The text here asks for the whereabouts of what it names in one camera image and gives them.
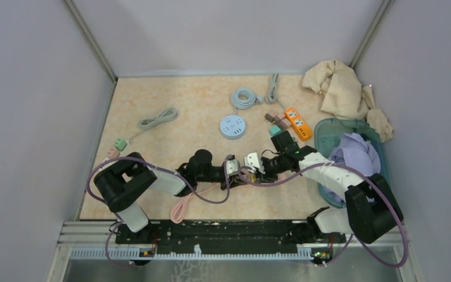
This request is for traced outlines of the pink power strip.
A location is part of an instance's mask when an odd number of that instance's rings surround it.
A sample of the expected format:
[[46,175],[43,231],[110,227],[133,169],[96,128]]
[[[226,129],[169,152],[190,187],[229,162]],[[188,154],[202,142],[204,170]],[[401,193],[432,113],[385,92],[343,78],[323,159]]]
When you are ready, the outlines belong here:
[[[251,181],[248,179],[248,175],[249,175],[249,174],[250,174],[250,172],[242,173],[241,176],[240,176],[240,178],[241,178],[241,180],[245,180],[246,183],[251,184],[251,183],[253,183],[253,182],[251,182]],[[285,175],[284,173],[281,173],[281,174],[260,174],[260,175],[266,175],[266,176],[277,175],[277,176],[279,177],[279,181],[277,181],[276,183],[278,183],[278,182],[280,182],[280,181],[283,181],[284,179],[287,178],[286,175]],[[254,183],[254,184],[259,184],[259,185],[266,186],[266,185],[271,185],[271,184],[273,184],[273,183],[262,183],[262,184],[261,184],[261,183]]]

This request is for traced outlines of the teal plug adapter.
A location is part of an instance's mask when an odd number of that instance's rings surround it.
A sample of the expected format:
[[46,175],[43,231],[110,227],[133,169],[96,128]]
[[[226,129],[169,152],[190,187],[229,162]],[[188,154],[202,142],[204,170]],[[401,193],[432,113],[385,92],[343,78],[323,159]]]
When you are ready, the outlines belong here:
[[276,125],[272,126],[269,129],[270,136],[276,136],[277,134],[280,134],[282,132],[282,129]]

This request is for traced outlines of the orange power strip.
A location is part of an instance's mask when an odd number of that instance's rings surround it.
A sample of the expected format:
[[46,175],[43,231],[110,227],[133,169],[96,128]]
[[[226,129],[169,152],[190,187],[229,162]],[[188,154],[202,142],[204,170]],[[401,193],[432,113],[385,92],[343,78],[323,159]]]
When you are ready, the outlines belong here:
[[295,108],[288,108],[284,110],[284,113],[285,117],[291,122],[294,132],[301,141],[306,142],[312,138],[313,132],[311,128]]

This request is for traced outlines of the round blue socket hub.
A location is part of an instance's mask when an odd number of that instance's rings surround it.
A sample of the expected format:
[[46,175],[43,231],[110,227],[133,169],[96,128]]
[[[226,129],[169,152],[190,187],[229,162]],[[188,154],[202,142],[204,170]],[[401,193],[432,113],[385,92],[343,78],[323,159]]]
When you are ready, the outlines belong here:
[[222,137],[237,140],[245,134],[246,124],[240,116],[228,115],[220,121],[219,130]]

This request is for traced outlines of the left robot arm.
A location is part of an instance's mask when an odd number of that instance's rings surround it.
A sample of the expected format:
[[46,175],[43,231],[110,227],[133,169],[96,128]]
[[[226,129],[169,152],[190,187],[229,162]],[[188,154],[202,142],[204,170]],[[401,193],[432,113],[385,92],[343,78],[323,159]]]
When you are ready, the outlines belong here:
[[146,190],[184,197],[196,192],[199,183],[218,183],[225,191],[245,184],[238,176],[240,162],[233,155],[220,166],[214,166],[212,159],[211,152],[200,149],[177,170],[167,170],[133,152],[106,161],[92,174],[93,183],[101,201],[129,229],[131,238],[145,243],[151,239],[153,228],[137,200]]

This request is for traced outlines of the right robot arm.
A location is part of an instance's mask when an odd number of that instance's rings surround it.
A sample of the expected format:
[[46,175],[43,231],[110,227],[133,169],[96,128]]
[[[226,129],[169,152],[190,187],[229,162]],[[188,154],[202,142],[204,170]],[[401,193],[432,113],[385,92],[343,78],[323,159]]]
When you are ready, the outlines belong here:
[[402,227],[403,214],[387,180],[379,173],[364,176],[344,164],[332,163],[311,146],[299,146],[288,132],[271,138],[274,157],[252,152],[244,157],[245,169],[255,177],[254,185],[273,187],[283,182],[278,175],[292,172],[325,186],[345,203],[341,209],[323,207],[308,216],[307,234],[314,242],[330,233],[353,234],[371,244],[393,228]]

